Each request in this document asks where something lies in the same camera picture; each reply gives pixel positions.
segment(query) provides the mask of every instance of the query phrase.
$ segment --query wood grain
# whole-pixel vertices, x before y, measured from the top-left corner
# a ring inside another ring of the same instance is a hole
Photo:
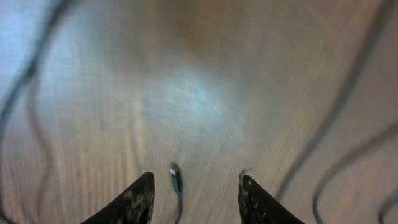
[[[32,85],[9,123],[1,164],[7,214],[19,223],[80,223],[152,171],[154,223],[173,223],[175,161],[185,187],[181,223],[240,223],[239,172],[253,168],[249,174],[275,194],[380,2],[82,1],[53,38],[37,92]],[[0,3],[1,96],[46,4]],[[305,223],[315,223],[311,197],[321,175],[398,119],[397,30],[395,16],[285,198]],[[379,204],[398,185],[397,146],[385,143],[328,187],[320,199],[327,223],[376,223]]]

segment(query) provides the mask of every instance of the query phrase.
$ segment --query cable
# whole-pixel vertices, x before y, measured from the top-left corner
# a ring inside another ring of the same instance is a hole
[[[333,102],[331,109],[325,116],[325,119],[322,121],[321,125],[318,127],[317,131],[312,136],[308,144],[305,146],[304,150],[289,167],[286,176],[282,180],[282,184],[280,185],[276,194],[276,199],[278,201],[283,199],[297,172],[302,168],[307,159],[319,146],[323,138],[329,132],[332,124],[340,114],[344,105],[348,101],[349,96],[353,92],[355,85],[361,77],[361,74],[366,66],[366,62],[369,60],[371,53],[381,36],[382,30],[392,15],[392,9],[396,2],[396,0],[385,0],[381,3],[382,5],[380,6],[380,10],[370,25],[365,40],[353,62],[353,66],[348,73],[349,75],[347,76],[338,96]]]
[[[398,204],[398,188],[388,196],[388,198],[380,206],[379,214],[377,219],[380,224],[384,224],[384,217],[390,212],[395,204]]]
[[[172,182],[174,187],[174,192],[178,196],[178,217],[175,220],[175,224],[178,224],[182,215],[182,179],[181,179],[181,170],[178,165],[172,162],[170,167],[170,173],[172,174]]]
[[[364,144],[353,149],[347,156],[340,159],[331,169],[328,170],[328,172],[326,172],[325,175],[322,176],[321,181],[319,181],[319,183],[317,184],[315,194],[312,200],[313,214],[318,224],[323,224],[323,221],[318,213],[318,199],[326,185],[345,168],[353,165],[358,159],[368,155],[371,152],[376,151],[378,149],[378,146],[380,146],[387,140],[391,140],[397,134],[398,121],[395,121],[386,130],[366,141]]]
[[[4,213],[4,206],[2,204],[2,170],[1,170],[1,161],[2,161],[2,145],[4,142],[4,134],[6,132],[7,124],[9,118],[12,114],[15,105],[21,96],[22,92],[29,84],[31,79],[37,75],[38,65],[40,60],[44,56],[44,52],[47,48],[48,42],[52,36],[53,30],[56,27],[57,23],[64,15],[65,11],[72,5],[71,3],[75,2],[75,0],[59,0],[57,5],[53,8],[52,12],[49,14],[49,17],[45,21],[43,26],[43,30],[41,31],[38,41],[36,43],[33,54],[28,61],[25,69],[23,69],[22,74],[17,78],[14,85],[11,87],[8,94],[5,97],[5,103],[0,113],[0,218],[4,220],[6,223],[14,223],[7,215]]]

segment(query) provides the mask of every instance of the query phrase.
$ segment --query black plastic part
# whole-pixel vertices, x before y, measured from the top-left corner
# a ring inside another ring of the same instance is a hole
[[[303,224],[248,175],[239,176],[242,224]]]
[[[155,198],[154,174],[146,172],[82,224],[149,224]]]

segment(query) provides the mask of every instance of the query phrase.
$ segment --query wooden surface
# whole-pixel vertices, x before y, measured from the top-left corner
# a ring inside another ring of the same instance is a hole
[[[339,91],[381,1],[86,0],[53,38],[9,123],[3,200],[19,223],[80,223],[145,171],[154,223],[240,223],[238,174],[275,194]],[[0,96],[32,50],[47,1],[0,2]],[[315,223],[322,174],[398,119],[398,16],[284,205]],[[398,185],[398,139],[341,174],[326,223],[376,223]],[[395,209],[388,220],[396,223]]]

